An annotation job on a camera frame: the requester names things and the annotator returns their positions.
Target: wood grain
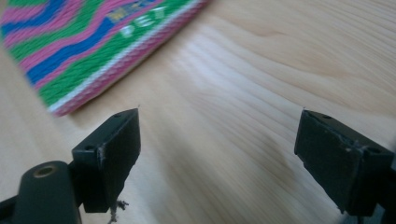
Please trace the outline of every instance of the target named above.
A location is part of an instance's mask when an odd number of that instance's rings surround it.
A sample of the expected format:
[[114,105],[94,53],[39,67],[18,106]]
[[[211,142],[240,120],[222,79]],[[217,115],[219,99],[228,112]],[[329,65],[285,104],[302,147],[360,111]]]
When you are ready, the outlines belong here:
[[[303,107],[393,148],[396,3],[215,0],[130,75],[62,118],[0,52],[0,200],[107,117],[139,107],[118,223],[339,223],[293,154]],[[109,214],[85,214],[84,224]]]

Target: pink stripe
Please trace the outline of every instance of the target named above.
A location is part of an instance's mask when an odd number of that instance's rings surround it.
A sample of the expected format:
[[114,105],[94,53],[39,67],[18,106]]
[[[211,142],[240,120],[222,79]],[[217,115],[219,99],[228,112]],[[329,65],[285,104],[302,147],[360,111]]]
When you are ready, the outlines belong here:
[[116,34],[120,28],[122,28],[123,26],[127,25],[132,19],[139,17],[143,14],[145,14],[147,11],[149,11],[150,9],[154,8],[157,5],[152,5],[150,7],[147,7],[141,11],[139,11],[138,13],[135,13],[134,15],[131,16],[131,18],[128,18],[128,20],[122,21],[119,24],[117,24],[115,27],[113,27],[113,29],[110,30],[110,32],[98,43],[96,44],[93,48],[80,53],[78,55],[75,55],[71,58],[69,58],[67,61],[65,61],[64,63],[61,64],[61,66],[59,66],[57,69],[55,69],[55,71],[53,71],[52,73],[46,75],[44,78],[42,78],[41,80],[39,80],[36,84],[35,84],[35,89],[40,89],[41,87],[43,87],[44,85],[46,85],[47,83],[49,83],[50,81],[52,81],[53,79],[55,79],[57,76],[59,76],[60,74],[62,74],[64,72],[64,70],[66,70],[66,68],[73,62],[78,61],[94,52],[96,52],[99,48],[101,48],[114,34]]
[[97,13],[95,13],[94,17],[91,20],[90,26],[84,30],[82,33],[77,35],[67,37],[66,39],[61,39],[55,42],[50,43],[48,46],[36,51],[35,53],[27,56],[24,58],[21,63],[20,67],[25,71],[30,70],[32,67],[36,66],[38,63],[47,59],[50,55],[58,51],[59,49],[80,42],[93,34],[97,27],[101,24],[103,18],[106,14],[114,9],[115,7],[121,7],[125,4],[134,2],[135,0],[112,0],[112,1],[105,1],[100,8],[98,9]]
[[30,37],[41,35],[46,32],[55,31],[64,27],[73,17],[78,13],[78,10],[82,6],[81,0],[68,0],[64,9],[57,13],[56,18],[54,18],[49,23],[38,27],[29,27],[26,29],[19,30],[17,32],[11,33],[6,36],[5,45],[7,48],[12,47],[12,45],[18,44],[23,40]]
[[56,116],[63,116],[70,112],[73,112],[81,105],[87,103],[92,98],[99,95],[106,87],[113,84],[115,81],[120,79],[127,71],[135,67],[143,58],[148,56],[154,49],[165,42],[171,37],[180,27],[191,20],[191,18],[203,7],[208,1],[199,2],[191,11],[180,15],[175,21],[172,21],[168,26],[161,29],[161,31],[142,43],[139,49],[132,51],[129,55],[125,56],[124,59],[119,62],[123,66],[119,67],[119,63],[108,69],[101,77],[95,80],[89,85],[83,92],[76,96],[71,101],[61,106],[58,110],[54,111],[53,114]]
[[46,4],[36,7],[8,7],[3,14],[1,23],[27,21],[40,13]]

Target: fabric texture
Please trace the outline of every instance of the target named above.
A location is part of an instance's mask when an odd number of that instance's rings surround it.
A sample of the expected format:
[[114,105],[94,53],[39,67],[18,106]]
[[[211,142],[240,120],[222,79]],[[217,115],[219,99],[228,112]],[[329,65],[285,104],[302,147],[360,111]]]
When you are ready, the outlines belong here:
[[9,0],[4,46],[48,111],[68,114],[137,66],[209,0]]

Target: blue stripe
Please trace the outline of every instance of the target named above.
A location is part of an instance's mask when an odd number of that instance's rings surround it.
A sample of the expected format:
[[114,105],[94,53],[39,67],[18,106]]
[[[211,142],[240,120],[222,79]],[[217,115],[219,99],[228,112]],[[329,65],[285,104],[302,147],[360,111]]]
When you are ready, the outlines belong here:
[[114,24],[105,18],[98,29],[87,39],[78,42],[77,44],[69,45],[59,49],[56,53],[48,57],[43,62],[39,63],[27,72],[33,84],[36,84],[41,78],[53,72],[63,62],[70,57],[80,54],[93,46],[95,46],[108,32],[113,28]]
[[8,22],[3,25],[3,36],[8,35],[11,32],[28,28],[32,26],[40,26],[51,20],[52,17],[65,5],[64,0],[49,0],[47,6],[42,13],[29,19],[28,21]]

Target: black clamp jaw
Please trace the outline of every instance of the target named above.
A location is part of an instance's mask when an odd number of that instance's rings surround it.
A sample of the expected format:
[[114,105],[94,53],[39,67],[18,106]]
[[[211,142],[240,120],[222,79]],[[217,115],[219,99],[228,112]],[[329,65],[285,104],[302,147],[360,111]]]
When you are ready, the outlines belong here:
[[363,220],[380,204],[382,223],[396,223],[393,152],[336,119],[304,110],[294,153],[341,212]]
[[19,194],[0,203],[0,224],[78,224],[87,213],[115,209],[140,153],[137,109],[106,120],[73,150],[73,161],[50,161],[27,171]]

